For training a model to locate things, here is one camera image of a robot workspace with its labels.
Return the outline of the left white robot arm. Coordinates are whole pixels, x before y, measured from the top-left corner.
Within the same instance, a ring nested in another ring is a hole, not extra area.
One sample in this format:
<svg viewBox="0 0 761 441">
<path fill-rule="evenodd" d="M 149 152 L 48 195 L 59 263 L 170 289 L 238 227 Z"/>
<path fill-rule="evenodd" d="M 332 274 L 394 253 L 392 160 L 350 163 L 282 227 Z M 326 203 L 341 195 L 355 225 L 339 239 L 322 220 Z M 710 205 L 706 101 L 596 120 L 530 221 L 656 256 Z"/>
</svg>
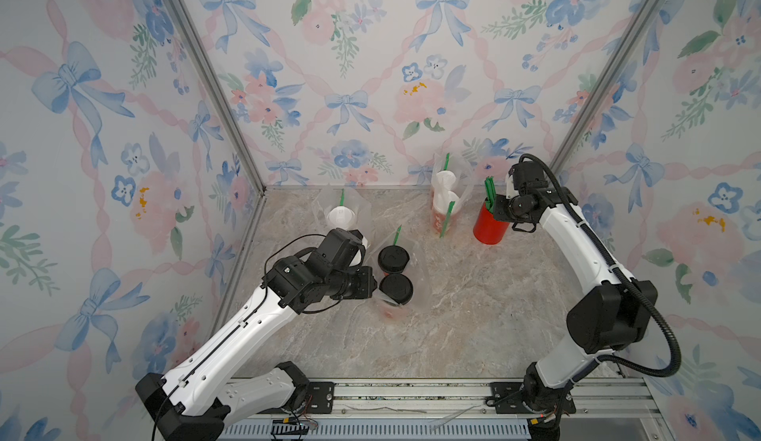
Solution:
<svg viewBox="0 0 761 441">
<path fill-rule="evenodd" d="M 316 247 L 272 254 L 262 282 L 244 306 L 205 344 L 164 375 L 148 373 L 136 393 L 155 440 L 216 440 L 232 424 L 269 410 L 292 416 L 307 404 L 309 378 L 293 362 L 235 383 L 257 349 L 297 316 L 316 315 L 325 298 L 368 299 L 378 283 L 365 264 L 358 230 L 332 229 Z"/>
</svg>

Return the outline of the red cup black lid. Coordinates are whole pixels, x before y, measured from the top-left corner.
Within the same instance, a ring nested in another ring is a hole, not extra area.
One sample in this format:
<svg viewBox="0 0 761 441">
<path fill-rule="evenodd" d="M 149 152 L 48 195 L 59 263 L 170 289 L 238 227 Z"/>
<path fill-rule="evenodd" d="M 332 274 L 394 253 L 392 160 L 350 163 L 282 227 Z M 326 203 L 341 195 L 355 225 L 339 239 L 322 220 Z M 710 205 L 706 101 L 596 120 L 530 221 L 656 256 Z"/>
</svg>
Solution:
<svg viewBox="0 0 761 441">
<path fill-rule="evenodd" d="M 380 250 L 377 261 L 384 274 L 402 274 L 410 262 L 410 254 L 404 247 L 390 245 Z"/>
<path fill-rule="evenodd" d="M 406 305 L 414 296 L 412 281 L 404 274 L 387 274 L 380 291 L 397 305 Z"/>
</svg>

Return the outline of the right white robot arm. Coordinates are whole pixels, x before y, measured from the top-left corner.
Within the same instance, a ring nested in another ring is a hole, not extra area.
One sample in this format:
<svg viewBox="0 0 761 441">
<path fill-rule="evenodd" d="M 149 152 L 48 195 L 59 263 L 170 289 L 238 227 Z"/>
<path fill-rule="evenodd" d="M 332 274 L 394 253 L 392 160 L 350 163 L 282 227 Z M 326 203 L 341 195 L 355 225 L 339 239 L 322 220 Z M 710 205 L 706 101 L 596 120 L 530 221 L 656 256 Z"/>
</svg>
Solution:
<svg viewBox="0 0 761 441">
<path fill-rule="evenodd" d="M 542 228 L 557 244 L 581 285 L 558 345 L 526 370 L 518 395 L 507 400 L 536 413 L 558 409 L 570 388 L 646 332 L 651 314 L 620 279 L 632 278 L 602 244 L 577 199 L 528 157 L 509 171 L 513 191 L 497 195 L 493 217 L 515 231 Z"/>
</svg>

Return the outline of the clear plastic carrier bag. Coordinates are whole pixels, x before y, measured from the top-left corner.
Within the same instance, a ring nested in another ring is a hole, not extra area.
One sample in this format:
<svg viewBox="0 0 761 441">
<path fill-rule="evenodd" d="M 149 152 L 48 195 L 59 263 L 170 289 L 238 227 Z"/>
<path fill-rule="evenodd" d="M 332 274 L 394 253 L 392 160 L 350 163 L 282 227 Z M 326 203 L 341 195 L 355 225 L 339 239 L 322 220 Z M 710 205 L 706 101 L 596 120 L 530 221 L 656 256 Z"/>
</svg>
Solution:
<svg viewBox="0 0 761 441">
<path fill-rule="evenodd" d="M 359 231 L 366 248 L 374 238 L 372 204 L 352 187 L 325 187 L 311 203 L 319 229 Z"/>
</svg>

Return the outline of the white lid cup back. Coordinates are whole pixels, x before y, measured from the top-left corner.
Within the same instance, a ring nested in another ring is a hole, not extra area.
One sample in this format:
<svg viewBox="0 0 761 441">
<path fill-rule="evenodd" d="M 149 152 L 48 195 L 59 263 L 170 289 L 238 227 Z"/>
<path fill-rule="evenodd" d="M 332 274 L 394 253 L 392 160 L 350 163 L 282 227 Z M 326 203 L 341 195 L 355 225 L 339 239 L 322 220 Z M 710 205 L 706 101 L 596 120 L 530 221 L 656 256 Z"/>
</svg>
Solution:
<svg viewBox="0 0 761 441">
<path fill-rule="evenodd" d="M 457 204 L 454 208 L 454 212 L 448 227 L 448 231 L 452 229 L 453 225 L 457 221 L 459 214 L 463 208 L 464 201 L 455 192 L 449 191 L 447 193 L 432 194 L 432 225 L 437 234 L 440 234 L 441 224 L 447 212 L 447 207 L 450 201 L 456 201 Z"/>
</svg>

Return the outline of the red cup white lid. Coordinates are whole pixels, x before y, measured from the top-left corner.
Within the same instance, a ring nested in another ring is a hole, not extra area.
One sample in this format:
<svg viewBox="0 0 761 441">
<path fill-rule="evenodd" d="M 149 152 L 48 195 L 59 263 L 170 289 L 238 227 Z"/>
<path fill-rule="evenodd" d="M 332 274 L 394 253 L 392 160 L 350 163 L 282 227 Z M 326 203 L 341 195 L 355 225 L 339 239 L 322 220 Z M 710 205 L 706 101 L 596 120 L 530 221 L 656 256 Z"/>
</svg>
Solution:
<svg viewBox="0 0 761 441">
<path fill-rule="evenodd" d="M 453 171 L 438 171 L 432 175 L 432 187 L 435 194 L 452 191 L 459 178 Z"/>
</svg>

